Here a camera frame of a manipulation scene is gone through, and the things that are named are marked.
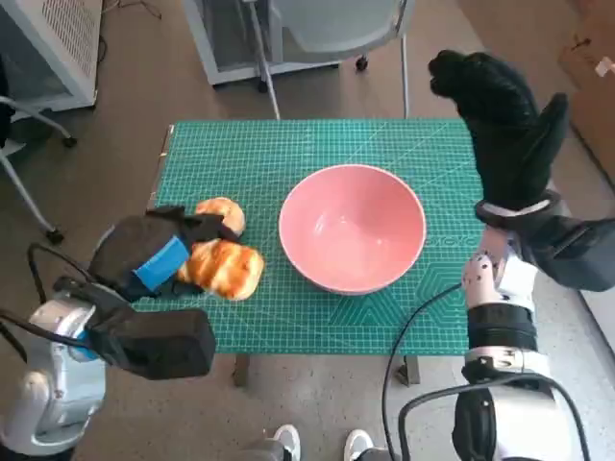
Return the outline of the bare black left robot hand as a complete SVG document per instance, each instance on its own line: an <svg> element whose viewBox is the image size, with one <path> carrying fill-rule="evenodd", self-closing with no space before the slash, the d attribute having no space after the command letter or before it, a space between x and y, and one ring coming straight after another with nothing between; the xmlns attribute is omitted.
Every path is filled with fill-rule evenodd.
<svg viewBox="0 0 615 461"><path fill-rule="evenodd" d="M183 206L159 206L118 221L100 240L88 272L97 282L133 303L142 298L177 298L203 289L178 271L192 246L215 239L239 241L220 214L185 213Z"/></svg>

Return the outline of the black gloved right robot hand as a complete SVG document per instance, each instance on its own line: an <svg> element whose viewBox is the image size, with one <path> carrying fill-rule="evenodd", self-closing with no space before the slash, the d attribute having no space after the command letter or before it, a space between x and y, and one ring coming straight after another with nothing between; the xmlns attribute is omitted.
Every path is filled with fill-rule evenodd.
<svg viewBox="0 0 615 461"><path fill-rule="evenodd" d="M471 135L483 199L509 210L541 201L568 130L567 95L540 109L525 78L484 52L445 49L428 69L432 93L455 103Z"/></svg>

